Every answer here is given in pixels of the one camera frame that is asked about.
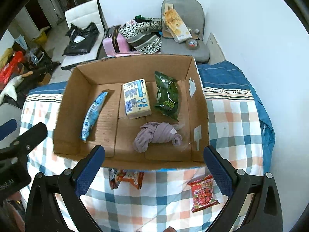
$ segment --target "black plastic bag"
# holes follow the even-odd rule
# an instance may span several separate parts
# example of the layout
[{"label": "black plastic bag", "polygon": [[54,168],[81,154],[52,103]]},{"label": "black plastic bag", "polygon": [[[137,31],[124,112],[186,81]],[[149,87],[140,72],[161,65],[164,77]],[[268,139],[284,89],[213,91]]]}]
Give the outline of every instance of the black plastic bag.
[{"label": "black plastic bag", "polygon": [[70,38],[70,42],[63,54],[84,55],[91,51],[98,38],[99,31],[94,22],[91,22],[83,30],[71,23],[71,28],[65,35]]}]

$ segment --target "gray cushion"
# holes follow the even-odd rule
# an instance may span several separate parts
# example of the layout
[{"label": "gray cushion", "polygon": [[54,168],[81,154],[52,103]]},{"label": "gray cushion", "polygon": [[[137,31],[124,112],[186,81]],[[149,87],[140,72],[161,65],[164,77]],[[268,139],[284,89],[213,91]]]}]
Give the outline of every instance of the gray cushion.
[{"label": "gray cushion", "polygon": [[189,50],[186,42],[176,43],[173,38],[162,37],[161,54],[191,55],[197,62],[207,62],[209,60],[209,49],[202,40],[198,40],[198,49]]}]

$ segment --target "patterned tote bag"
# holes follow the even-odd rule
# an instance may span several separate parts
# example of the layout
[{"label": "patterned tote bag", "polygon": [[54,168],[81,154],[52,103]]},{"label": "patterned tote bag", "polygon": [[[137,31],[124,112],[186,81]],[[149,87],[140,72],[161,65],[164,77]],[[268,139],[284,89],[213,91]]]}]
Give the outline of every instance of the patterned tote bag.
[{"label": "patterned tote bag", "polygon": [[153,54],[160,50],[161,39],[155,32],[162,31],[160,18],[146,18],[152,20],[126,26],[119,29],[119,33],[141,54]]}]

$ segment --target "tape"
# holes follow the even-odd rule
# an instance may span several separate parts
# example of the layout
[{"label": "tape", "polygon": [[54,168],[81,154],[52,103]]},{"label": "tape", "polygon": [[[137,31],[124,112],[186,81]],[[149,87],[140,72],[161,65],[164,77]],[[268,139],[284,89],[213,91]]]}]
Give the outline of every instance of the tape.
[{"label": "tape", "polygon": [[192,80],[191,78],[189,79],[189,84],[190,84],[190,88],[189,88],[190,97],[192,98],[193,94],[196,91],[196,86],[195,86],[194,80]]},{"label": "tape", "polygon": [[199,45],[198,45],[198,41],[193,39],[193,38],[189,38],[187,41],[186,41],[186,47],[187,49],[189,50],[196,50]]},{"label": "tape", "polygon": [[176,131],[176,129],[173,127],[173,129],[172,130],[170,130],[170,133],[171,134],[175,134],[177,131]]},{"label": "tape", "polygon": [[194,140],[196,141],[196,150],[200,151],[200,139],[202,138],[202,127],[201,127],[201,125],[194,128],[193,133],[194,133]]}]

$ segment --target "snack wrapper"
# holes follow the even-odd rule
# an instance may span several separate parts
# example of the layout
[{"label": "snack wrapper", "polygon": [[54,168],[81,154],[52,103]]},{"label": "snack wrapper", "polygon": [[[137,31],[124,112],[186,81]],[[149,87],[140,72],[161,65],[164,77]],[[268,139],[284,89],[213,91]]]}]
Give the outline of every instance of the snack wrapper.
[{"label": "snack wrapper", "polygon": [[88,109],[81,130],[81,139],[83,141],[86,141],[87,138],[89,137],[90,131],[95,125],[98,116],[100,114],[100,111],[102,110],[107,94],[108,92],[100,93],[100,95],[96,98],[96,100],[92,103],[92,105]]},{"label": "snack wrapper", "polygon": [[137,189],[142,188],[144,172],[133,170],[117,170],[109,168],[109,185],[111,189],[117,189],[120,182],[129,182]]},{"label": "snack wrapper", "polygon": [[158,71],[154,72],[158,87],[157,103],[154,107],[164,115],[178,121],[178,89],[177,80]]},{"label": "snack wrapper", "polygon": [[212,175],[206,176],[204,179],[188,183],[191,187],[193,197],[192,213],[220,204],[214,199],[214,178]]}]

